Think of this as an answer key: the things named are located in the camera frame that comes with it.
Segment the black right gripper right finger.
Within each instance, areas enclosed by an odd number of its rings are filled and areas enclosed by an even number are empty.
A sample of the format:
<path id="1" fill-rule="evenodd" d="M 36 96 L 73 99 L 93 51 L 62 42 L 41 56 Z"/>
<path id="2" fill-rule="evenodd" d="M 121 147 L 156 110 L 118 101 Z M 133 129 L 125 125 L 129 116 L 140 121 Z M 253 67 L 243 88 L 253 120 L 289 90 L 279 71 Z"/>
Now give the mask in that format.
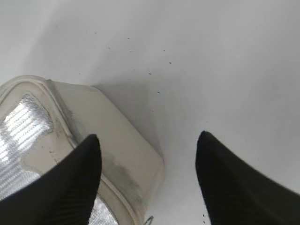
<path id="1" fill-rule="evenodd" d="M 298 225 L 300 196 L 232 153 L 210 132 L 197 141 L 195 170 L 213 225 Z"/>

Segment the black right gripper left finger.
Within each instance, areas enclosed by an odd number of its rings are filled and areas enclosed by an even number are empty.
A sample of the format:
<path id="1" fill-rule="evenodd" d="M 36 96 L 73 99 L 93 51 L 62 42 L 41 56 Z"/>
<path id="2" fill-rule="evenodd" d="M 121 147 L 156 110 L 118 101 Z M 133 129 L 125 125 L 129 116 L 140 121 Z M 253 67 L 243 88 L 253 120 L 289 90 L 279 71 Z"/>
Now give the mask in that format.
<path id="1" fill-rule="evenodd" d="M 101 178 L 101 148 L 89 135 L 54 168 L 0 202 L 2 225 L 87 225 Z"/>

